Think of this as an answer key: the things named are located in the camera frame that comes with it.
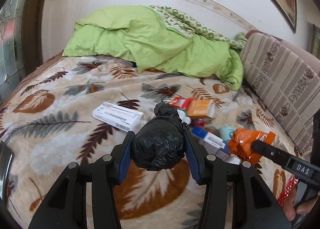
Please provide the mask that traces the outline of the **person right hand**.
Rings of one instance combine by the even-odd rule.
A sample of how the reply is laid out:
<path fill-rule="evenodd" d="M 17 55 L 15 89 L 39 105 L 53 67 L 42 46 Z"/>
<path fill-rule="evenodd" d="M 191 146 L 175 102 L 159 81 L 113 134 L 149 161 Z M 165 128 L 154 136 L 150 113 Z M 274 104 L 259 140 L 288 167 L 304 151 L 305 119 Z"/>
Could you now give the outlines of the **person right hand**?
<path fill-rule="evenodd" d="M 283 211 L 284 211 L 288 221 L 293 221 L 295 219 L 296 215 L 308 214 L 312 210 L 317 199 L 319 198 L 319 193 L 318 193 L 316 198 L 311 199 L 306 202 L 303 202 L 298 207 L 295 207 L 294 201 L 296 199 L 296 195 L 297 195 L 297 189 L 296 189 L 296 186 L 293 186 L 291 188 L 291 191 L 289 192 L 288 196 L 284 200 Z"/>

